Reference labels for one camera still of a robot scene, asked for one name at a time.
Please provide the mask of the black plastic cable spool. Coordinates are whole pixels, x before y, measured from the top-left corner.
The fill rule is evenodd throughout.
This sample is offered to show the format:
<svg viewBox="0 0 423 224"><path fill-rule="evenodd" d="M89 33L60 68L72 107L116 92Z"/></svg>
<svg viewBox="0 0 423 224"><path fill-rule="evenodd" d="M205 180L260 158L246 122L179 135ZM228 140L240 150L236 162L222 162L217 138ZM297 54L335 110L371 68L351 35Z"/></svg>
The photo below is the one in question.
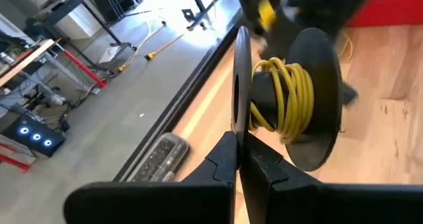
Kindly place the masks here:
<svg viewBox="0 0 423 224"><path fill-rule="evenodd" d="M264 128L277 133L294 165L320 168L334 147L342 115L340 65L328 36L300 32L286 57L252 62L249 30L235 40L231 128L239 145Z"/></svg>

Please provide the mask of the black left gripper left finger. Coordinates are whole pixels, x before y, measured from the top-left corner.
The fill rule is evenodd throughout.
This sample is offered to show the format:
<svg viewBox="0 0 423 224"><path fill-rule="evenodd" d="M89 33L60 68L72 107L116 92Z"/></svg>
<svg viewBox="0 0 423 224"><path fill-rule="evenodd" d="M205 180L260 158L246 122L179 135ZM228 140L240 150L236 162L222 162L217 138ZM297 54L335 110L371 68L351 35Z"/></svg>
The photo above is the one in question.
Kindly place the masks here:
<svg viewBox="0 0 423 224"><path fill-rule="evenodd" d="M234 224L237 138L225 132L180 182L93 182L64 203L66 224Z"/></svg>

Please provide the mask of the white cabinet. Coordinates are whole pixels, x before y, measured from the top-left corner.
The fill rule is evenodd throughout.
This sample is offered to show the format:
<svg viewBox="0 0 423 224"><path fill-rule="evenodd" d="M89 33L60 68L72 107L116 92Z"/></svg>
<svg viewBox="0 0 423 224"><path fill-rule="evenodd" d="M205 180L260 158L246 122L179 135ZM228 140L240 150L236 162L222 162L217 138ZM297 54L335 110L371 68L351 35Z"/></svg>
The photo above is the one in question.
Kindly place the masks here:
<svg viewBox="0 0 423 224"><path fill-rule="evenodd" d="M56 26L71 40L90 38L102 28L84 5L76 7Z"/></svg>

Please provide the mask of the clear plastic bit case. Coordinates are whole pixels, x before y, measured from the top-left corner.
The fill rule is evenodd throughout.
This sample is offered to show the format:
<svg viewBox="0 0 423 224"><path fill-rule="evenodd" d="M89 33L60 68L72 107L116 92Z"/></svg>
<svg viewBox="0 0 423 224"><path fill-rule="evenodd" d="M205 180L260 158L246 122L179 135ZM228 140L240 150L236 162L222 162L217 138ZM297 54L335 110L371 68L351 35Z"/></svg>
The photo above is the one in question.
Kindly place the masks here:
<svg viewBox="0 0 423 224"><path fill-rule="evenodd" d="M168 182L188 154L190 144L185 139L164 133L152 144L126 182Z"/></svg>

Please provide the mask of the black computer with blue lights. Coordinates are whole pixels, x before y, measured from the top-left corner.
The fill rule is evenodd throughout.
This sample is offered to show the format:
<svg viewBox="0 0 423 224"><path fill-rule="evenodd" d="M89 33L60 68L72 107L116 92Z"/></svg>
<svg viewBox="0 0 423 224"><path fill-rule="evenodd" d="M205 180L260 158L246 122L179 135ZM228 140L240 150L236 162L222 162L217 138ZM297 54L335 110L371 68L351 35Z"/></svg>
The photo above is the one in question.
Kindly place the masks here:
<svg viewBox="0 0 423 224"><path fill-rule="evenodd" d="M51 157L65 142L65 137L29 115L5 114L0 118L0 134Z"/></svg>

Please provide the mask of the red plastic bin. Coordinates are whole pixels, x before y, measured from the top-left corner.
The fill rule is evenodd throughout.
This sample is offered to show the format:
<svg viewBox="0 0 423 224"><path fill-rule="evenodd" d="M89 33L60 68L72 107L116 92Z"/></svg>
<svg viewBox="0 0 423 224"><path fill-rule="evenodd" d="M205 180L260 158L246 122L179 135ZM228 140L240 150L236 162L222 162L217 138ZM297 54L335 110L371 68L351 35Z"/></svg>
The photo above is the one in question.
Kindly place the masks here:
<svg viewBox="0 0 423 224"><path fill-rule="evenodd" d="M423 0L367 0L348 26L423 25Z"/></svg>

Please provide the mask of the red pole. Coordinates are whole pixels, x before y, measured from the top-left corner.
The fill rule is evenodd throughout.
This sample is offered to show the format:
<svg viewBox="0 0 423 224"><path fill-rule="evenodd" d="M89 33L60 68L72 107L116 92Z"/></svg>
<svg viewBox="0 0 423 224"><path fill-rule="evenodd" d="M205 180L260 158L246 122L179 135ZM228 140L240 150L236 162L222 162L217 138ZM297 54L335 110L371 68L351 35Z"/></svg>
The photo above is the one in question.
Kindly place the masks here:
<svg viewBox="0 0 423 224"><path fill-rule="evenodd" d="M73 54L71 54L68 50L63 48L59 44L60 39L54 41L54 44L83 72L85 72L92 80L94 80L100 89L104 88L107 82L100 77L98 77L94 72L92 72L86 65L84 65L81 61L79 61Z"/></svg>

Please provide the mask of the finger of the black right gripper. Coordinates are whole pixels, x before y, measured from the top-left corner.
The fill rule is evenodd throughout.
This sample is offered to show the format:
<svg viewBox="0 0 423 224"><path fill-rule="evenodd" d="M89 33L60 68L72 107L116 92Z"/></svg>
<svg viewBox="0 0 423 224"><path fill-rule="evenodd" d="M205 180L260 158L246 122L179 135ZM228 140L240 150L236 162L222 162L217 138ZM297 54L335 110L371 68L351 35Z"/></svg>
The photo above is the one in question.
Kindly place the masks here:
<svg viewBox="0 0 423 224"><path fill-rule="evenodd" d="M343 105L351 105L358 97L356 89L351 87L349 84L343 82L342 85L343 93Z"/></svg>

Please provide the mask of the black frame table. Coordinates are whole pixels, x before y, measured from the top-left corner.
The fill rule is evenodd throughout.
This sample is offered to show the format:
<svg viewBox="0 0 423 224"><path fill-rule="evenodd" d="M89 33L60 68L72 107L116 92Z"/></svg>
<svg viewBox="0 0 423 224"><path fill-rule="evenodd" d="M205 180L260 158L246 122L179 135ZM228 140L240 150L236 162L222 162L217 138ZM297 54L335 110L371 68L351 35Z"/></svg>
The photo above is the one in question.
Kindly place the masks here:
<svg viewBox="0 0 423 224"><path fill-rule="evenodd" d="M54 25L74 11L79 5L83 5L84 8L90 12L92 17L101 25L101 27L103 27L103 29L115 40L116 43L111 44L111 46L129 47L133 51L137 50L137 47L133 44L129 42L121 42L106 25L106 23L91 9L85 0L50 0L41 11L33 16L33 19L51 30Z"/></svg>

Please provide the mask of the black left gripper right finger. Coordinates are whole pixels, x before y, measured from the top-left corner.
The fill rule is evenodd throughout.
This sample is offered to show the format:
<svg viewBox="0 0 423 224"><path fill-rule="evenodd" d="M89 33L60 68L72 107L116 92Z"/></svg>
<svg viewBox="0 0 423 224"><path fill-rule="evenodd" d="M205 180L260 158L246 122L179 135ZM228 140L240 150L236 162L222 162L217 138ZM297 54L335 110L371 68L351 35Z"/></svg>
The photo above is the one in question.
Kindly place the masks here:
<svg viewBox="0 0 423 224"><path fill-rule="evenodd" d="M250 224L423 224L423 185L324 183L252 134L240 175Z"/></svg>

